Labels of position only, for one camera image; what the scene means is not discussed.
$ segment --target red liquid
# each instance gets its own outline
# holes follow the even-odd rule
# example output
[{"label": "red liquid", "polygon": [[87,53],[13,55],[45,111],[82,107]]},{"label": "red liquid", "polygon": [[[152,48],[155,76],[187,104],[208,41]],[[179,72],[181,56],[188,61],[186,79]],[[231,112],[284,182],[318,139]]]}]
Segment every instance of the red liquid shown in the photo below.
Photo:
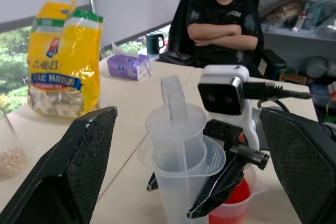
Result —
[{"label": "red liquid", "polygon": [[[240,186],[237,186],[233,191],[230,198],[225,202],[225,204],[236,204],[244,201],[250,197],[251,192],[247,181],[244,179]],[[217,215],[209,214],[209,224],[240,224],[245,216],[245,212],[238,216],[226,218]]]}]

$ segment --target snack bag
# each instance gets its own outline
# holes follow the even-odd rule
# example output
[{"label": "snack bag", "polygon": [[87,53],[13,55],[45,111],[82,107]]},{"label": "snack bag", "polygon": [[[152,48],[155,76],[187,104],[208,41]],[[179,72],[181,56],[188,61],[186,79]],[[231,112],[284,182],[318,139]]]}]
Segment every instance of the snack bag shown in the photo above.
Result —
[{"label": "snack bag", "polygon": [[48,2],[30,36],[28,104],[45,115],[78,117],[98,108],[103,18]]}]

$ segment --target dark green mug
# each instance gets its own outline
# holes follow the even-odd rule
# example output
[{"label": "dark green mug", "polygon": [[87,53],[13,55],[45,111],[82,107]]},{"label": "dark green mug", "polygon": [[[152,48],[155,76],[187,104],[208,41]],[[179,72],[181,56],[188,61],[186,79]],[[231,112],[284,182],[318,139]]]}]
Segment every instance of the dark green mug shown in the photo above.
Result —
[{"label": "dark green mug", "polygon": [[[162,47],[159,46],[159,38],[162,38]],[[160,53],[160,49],[164,47],[163,34],[147,34],[146,47],[148,55],[158,55]]]}]

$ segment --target purple tissue box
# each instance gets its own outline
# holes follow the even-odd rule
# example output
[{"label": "purple tissue box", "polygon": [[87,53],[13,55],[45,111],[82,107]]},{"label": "purple tissue box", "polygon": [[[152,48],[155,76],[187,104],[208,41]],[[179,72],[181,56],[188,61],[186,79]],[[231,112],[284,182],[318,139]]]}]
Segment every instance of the purple tissue box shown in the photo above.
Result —
[{"label": "purple tissue box", "polygon": [[114,55],[107,60],[110,75],[140,80],[147,73],[150,74],[149,58],[139,55],[138,58],[125,55]]}]

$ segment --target young man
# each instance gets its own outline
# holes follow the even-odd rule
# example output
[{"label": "young man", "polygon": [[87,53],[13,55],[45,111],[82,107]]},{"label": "young man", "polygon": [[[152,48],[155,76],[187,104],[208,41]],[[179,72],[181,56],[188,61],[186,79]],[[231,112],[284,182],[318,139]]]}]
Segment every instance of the young man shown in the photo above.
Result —
[{"label": "young man", "polygon": [[190,0],[187,25],[198,66],[240,64],[261,76],[251,54],[260,35],[256,12],[252,0]]}]

